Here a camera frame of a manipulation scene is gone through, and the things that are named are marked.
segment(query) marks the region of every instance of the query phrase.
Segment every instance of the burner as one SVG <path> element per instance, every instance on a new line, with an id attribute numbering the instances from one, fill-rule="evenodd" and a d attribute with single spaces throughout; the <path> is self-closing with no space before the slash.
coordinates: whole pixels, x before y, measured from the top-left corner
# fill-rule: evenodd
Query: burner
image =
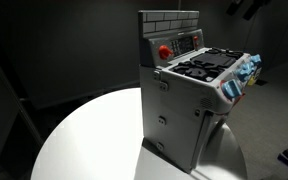
<path id="1" fill-rule="evenodd" d="M 190 61 L 180 62 L 171 71 L 210 82 L 242 56 L 243 52 L 212 48 L 205 53 L 192 57 Z"/>

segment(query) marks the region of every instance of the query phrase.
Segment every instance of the white display table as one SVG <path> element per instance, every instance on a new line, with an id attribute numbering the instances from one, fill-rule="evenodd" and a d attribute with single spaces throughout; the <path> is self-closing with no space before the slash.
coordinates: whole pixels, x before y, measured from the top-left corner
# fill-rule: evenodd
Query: white display table
<path id="1" fill-rule="evenodd" d="M 201 165 L 183 173 L 141 146 L 140 88 L 96 98 L 66 117 L 46 140 L 32 180 L 246 179 L 242 152 L 224 125 Z"/>

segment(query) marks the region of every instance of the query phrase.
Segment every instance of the stove knob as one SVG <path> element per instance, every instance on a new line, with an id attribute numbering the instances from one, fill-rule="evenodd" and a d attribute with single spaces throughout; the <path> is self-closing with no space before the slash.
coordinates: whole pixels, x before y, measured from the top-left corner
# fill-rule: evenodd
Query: stove knob
<path id="1" fill-rule="evenodd" d="M 253 62 L 245 63 L 242 65 L 240 69 L 237 69 L 234 74 L 237 76 L 237 78 L 245 82 L 250 78 L 250 75 L 254 72 L 254 64 Z"/>
<path id="2" fill-rule="evenodd" d="M 160 46 L 158 53 L 160 55 L 160 58 L 165 60 L 167 59 L 170 55 L 173 54 L 173 51 L 171 51 L 167 46 L 162 45 Z"/>
<path id="3" fill-rule="evenodd" d="M 242 95 L 240 87 L 238 86 L 235 79 L 232 79 L 232 80 L 229 80 L 229 81 L 223 83 L 222 84 L 222 91 L 223 91 L 224 95 L 230 100 Z"/>
<path id="4" fill-rule="evenodd" d="M 260 55 L 255 55 L 255 56 L 251 56 L 251 62 L 257 66 L 261 63 L 261 57 Z"/>

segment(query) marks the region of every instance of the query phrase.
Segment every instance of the control panel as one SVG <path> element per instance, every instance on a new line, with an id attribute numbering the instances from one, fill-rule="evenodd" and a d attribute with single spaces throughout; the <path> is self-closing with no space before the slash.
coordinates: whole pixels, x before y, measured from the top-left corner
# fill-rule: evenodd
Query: control panel
<path id="1" fill-rule="evenodd" d="M 154 64 L 159 67 L 167 67 L 170 61 L 204 47 L 201 30 L 152 38 L 149 41 Z"/>

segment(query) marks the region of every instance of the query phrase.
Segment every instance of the white round table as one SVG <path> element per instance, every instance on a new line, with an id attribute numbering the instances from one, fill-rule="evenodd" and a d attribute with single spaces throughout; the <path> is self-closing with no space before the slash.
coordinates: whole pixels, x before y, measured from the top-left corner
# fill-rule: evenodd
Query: white round table
<path id="1" fill-rule="evenodd" d="M 226 124 L 201 164 L 183 173 L 141 146 L 140 88 L 96 98 L 66 117 L 46 140 L 32 180 L 246 179 L 244 158 Z"/>

